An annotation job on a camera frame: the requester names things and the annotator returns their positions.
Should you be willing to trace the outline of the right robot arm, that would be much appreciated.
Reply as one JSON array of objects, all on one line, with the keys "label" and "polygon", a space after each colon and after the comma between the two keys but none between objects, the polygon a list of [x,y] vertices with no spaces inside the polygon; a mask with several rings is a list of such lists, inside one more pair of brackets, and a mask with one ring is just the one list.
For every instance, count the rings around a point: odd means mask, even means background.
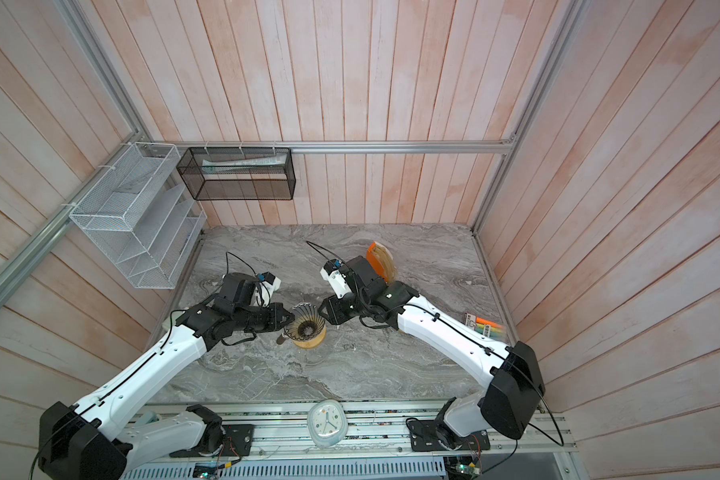
[{"label": "right robot arm", "polygon": [[447,315],[413,287],[386,281],[358,256],[328,260],[320,271],[333,295],[318,312],[332,325],[371,319],[425,342],[469,373],[482,392],[452,398],[432,421],[416,421],[412,434],[454,449],[472,434],[493,429],[520,440],[543,400],[545,385],[534,350],[482,335]]}]

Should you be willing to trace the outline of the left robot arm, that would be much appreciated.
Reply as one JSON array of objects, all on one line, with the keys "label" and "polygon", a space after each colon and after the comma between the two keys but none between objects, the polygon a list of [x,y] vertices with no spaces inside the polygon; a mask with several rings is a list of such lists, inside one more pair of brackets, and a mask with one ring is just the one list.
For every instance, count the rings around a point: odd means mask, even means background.
[{"label": "left robot arm", "polygon": [[118,479],[180,451],[218,456],[227,435],[221,417],[202,405],[147,426],[129,422],[186,366],[233,333],[254,340],[293,322],[293,313],[272,299],[280,284],[270,272],[228,273],[217,292],[174,311],[168,332],[131,365],[77,402],[57,402],[41,415],[31,468],[52,479]]}]

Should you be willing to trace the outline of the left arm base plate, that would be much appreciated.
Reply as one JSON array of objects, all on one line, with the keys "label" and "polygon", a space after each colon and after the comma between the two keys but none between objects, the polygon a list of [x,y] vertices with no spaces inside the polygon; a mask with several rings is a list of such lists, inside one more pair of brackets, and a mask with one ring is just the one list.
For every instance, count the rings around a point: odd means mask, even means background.
[{"label": "left arm base plate", "polygon": [[232,457],[238,458],[250,455],[255,430],[253,424],[222,425],[221,428],[221,436],[210,445],[206,445],[202,441],[199,446],[188,450],[173,452],[170,454],[170,457],[217,457],[219,455],[231,455]]}]

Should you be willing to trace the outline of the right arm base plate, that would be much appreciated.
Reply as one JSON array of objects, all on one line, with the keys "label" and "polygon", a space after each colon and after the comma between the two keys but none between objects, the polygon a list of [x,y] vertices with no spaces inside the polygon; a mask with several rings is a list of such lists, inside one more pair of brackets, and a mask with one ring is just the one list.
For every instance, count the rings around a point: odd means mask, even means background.
[{"label": "right arm base plate", "polygon": [[444,422],[409,417],[405,420],[411,449],[414,452],[472,451],[480,453],[491,449],[490,440],[478,431],[459,437]]}]

